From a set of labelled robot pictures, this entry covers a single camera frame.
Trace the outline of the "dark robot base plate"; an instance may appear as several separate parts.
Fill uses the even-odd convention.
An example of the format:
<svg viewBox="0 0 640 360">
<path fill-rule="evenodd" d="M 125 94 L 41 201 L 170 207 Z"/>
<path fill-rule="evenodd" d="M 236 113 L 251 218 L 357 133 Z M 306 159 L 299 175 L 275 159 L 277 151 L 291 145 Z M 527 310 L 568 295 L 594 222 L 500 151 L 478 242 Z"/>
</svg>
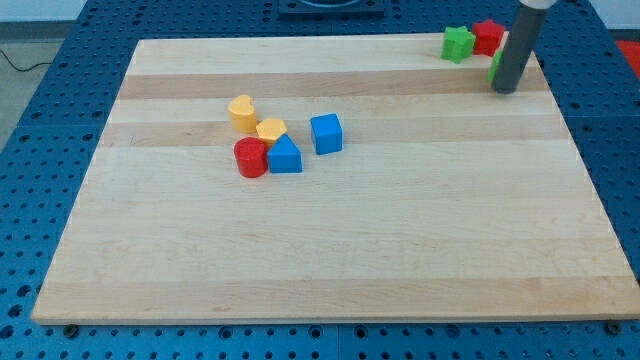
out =
<svg viewBox="0 0 640 360">
<path fill-rule="evenodd" d="M 280 17 L 323 15 L 383 15 L 384 0 L 277 0 Z"/>
</svg>

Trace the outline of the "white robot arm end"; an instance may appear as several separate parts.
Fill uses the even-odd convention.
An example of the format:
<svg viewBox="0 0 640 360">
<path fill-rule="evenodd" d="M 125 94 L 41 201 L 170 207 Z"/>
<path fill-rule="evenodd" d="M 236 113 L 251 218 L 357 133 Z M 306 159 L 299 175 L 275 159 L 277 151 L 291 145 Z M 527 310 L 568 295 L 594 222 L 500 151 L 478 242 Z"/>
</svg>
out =
<svg viewBox="0 0 640 360">
<path fill-rule="evenodd" d="M 548 10 L 558 0 L 519 0 L 519 2 L 526 7 L 537 10 Z"/>
</svg>

